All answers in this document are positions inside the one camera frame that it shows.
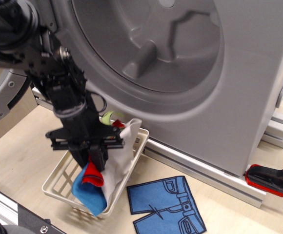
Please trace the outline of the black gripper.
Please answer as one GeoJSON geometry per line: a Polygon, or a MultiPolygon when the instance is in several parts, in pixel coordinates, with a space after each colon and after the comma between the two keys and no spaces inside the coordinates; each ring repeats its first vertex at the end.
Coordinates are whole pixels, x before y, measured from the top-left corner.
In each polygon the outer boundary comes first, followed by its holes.
{"type": "Polygon", "coordinates": [[[46,133],[54,150],[70,151],[81,168],[89,156],[98,171],[104,171],[108,160],[107,149],[124,147],[120,129],[103,124],[93,103],[81,103],[72,108],[53,105],[53,112],[62,122],[62,128],[46,133]]]}

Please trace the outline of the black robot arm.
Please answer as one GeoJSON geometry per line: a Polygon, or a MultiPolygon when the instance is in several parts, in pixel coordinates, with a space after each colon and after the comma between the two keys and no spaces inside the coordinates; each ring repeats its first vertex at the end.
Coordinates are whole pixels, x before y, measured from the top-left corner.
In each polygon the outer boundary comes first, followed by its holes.
{"type": "Polygon", "coordinates": [[[48,132],[54,150],[69,150],[81,166],[92,161],[105,169],[108,149],[124,146],[117,127],[101,123],[83,71],[68,48],[40,21],[37,9],[26,0],[0,0],[0,68],[25,72],[24,82],[2,102],[13,108],[30,86],[53,105],[62,128],[48,132]]]}

